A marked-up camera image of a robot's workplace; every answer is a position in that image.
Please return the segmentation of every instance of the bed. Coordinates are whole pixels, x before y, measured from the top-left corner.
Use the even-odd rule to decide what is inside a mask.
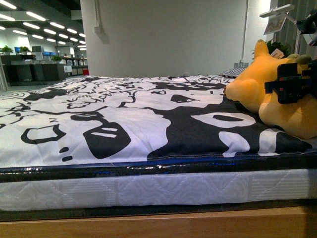
[[[1,96],[1,221],[314,207],[317,139],[224,97],[235,76],[83,76]]]

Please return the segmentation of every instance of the printed pattern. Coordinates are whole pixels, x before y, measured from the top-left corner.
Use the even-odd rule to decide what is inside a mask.
[[[220,75],[223,75],[228,78],[236,78],[238,77],[246,68],[233,68],[226,70],[225,72],[221,73]]]
[[[85,76],[0,96],[0,168],[304,152],[223,96],[220,76]]]

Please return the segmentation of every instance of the ceiling light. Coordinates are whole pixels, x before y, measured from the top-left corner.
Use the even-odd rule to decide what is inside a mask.
[[[37,15],[35,13],[32,13],[30,11],[27,11],[26,14],[28,14],[29,16],[34,17],[34,18],[36,18],[38,20],[46,21],[46,19],[44,17],[41,17],[41,16],[39,16],[39,15]]]
[[[9,20],[9,21],[15,21],[14,18],[9,17],[9,16],[6,16],[6,15],[3,15],[3,14],[0,14],[0,18],[3,18],[3,19],[5,19],[5,20]]]
[[[50,33],[50,34],[52,34],[52,35],[55,35],[55,34],[56,34],[55,31],[51,31],[51,30],[49,30],[49,29],[44,29],[44,31],[47,32],[47,33]]]
[[[0,3],[1,3],[2,5],[5,5],[5,6],[8,6],[8,7],[12,8],[12,9],[16,9],[16,6],[15,6],[15,5],[12,5],[12,4],[10,4],[10,3],[4,1],[4,0],[0,0]]]
[[[59,34],[59,36],[60,36],[60,37],[62,37],[62,38],[65,38],[65,39],[67,39],[67,38],[68,38],[68,36],[63,35],[63,34]]]
[[[64,29],[64,28],[65,28],[64,26],[59,25],[59,24],[57,24],[57,23],[55,23],[55,22],[50,22],[50,24],[51,24],[52,26],[56,26],[56,27],[58,27],[58,28],[60,28],[60,29]]]
[[[23,25],[32,27],[32,28],[34,28],[34,29],[40,29],[39,26],[33,25],[33,24],[31,24],[31,23],[28,23],[28,22],[24,22]]]
[[[23,32],[23,31],[18,31],[18,30],[13,30],[14,33],[18,33],[18,34],[21,34],[21,35],[27,35],[28,33],[26,32]]]
[[[77,34],[77,31],[75,31],[75,30],[73,30],[73,29],[68,28],[67,30],[68,30],[69,32],[71,32],[71,33]]]
[[[43,39],[43,36],[38,36],[38,35],[32,35],[34,38],[38,38],[38,39]]]

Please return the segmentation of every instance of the wooden bed base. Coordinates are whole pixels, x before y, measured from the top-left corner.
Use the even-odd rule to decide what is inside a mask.
[[[317,206],[2,222],[0,237],[313,238],[317,237]]]

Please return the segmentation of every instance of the yellow plush toy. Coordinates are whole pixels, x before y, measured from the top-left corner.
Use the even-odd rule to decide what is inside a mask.
[[[239,101],[246,109],[259,113],[268,126],[279,126],[285,132],[309,139],[317,136],[317,99],[307,94],[297,103],[280,104],[277,94],[265,94],[264,83],[277,79],[277,67],[284,63],[298,63],[298,73],[308,69],[308,56],[290,55],[275,59],[268,53],[263,40],[255,47],[254,62],[225,89],[228,99]]]

